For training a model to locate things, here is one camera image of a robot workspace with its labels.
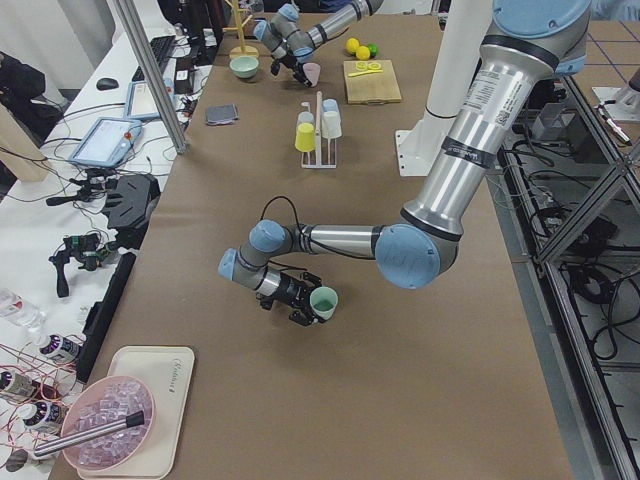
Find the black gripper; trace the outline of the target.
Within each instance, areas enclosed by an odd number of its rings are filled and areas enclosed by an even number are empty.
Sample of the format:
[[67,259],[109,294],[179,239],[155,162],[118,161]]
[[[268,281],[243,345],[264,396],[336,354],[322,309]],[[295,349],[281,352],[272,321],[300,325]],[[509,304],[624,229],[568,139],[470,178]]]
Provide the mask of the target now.
[[313,87],[314,82],[310,80],[303,67],[302,64],[297,60],[297,58],[292,54],[285,54],[280,58],[274,57],[270,66],[270,72],[273,76],[277,76],[281,67],[284,66],[289,69],[293,77],[296,81],[306,87]]
[[301,326],[318,322],[313,313],[304,311],[308,306],[308,291],[323,285],[322,279],[310,272],[302,272],[296,279],[282,272],[267,272],[256,290],[256,299],[263,309],[270,310],[275,301],[294,309],[289,319]]

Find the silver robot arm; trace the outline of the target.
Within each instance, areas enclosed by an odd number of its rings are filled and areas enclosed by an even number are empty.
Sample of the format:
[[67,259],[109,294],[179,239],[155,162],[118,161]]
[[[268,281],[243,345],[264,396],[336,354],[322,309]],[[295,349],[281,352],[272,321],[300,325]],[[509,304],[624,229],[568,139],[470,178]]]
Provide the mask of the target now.
[[313,53],[339,36],[352,23],[374,15],[381,5],[382,1],[375,0],[349,1],[305,31],[298,25],[299,11],[287,3],[268,20],[257,21],[253,34],[269,50],[273,59],[270,66],[272,75],[277,76],[284,65],[299,83],[312,87],[313,83],[304,73],[303,65],[310,61]]
[[271,266],[274,257],[372,260],[398,287],[430,284],[453,265],[462,216],[533,87],[583,67],[590,12],[586,1],[453,3],[429,92],[446,101],[445,124],[433,129],[423,119],[413,130],[427,172],[401,222],[283,226],[261,219],[245,244],[224,253],[219,274],[254,291],[264,309],[286,304],[303,326],[327,321],[334,307],[321,297],[318,277],[294,278]]

